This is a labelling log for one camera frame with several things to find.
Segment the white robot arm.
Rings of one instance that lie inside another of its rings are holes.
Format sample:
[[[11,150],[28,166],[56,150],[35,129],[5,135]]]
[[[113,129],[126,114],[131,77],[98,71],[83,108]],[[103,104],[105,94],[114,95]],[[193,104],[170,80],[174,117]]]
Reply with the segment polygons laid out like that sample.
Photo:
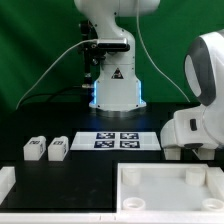
[[[143,108],[141,82],[135,75],[135,39],[115,18],[155,11],[160,0],[74,0],[94,26],[95,48],[104,59],[90,106],[102,112]],[[161,130],[165,149],[224,148],[224,30],[197,37],[185,58],[186,79],[200,105],[179,110]]]

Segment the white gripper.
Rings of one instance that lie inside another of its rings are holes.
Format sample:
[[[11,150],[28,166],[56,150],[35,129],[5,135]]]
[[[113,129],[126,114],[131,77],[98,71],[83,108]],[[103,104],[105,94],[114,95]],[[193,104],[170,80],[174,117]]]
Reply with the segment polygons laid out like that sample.
[[[178,110],[161,130],[161,145],[164,149],[224,148],[224,125],[215,121],[212,124],[205,119],[204,106]]]

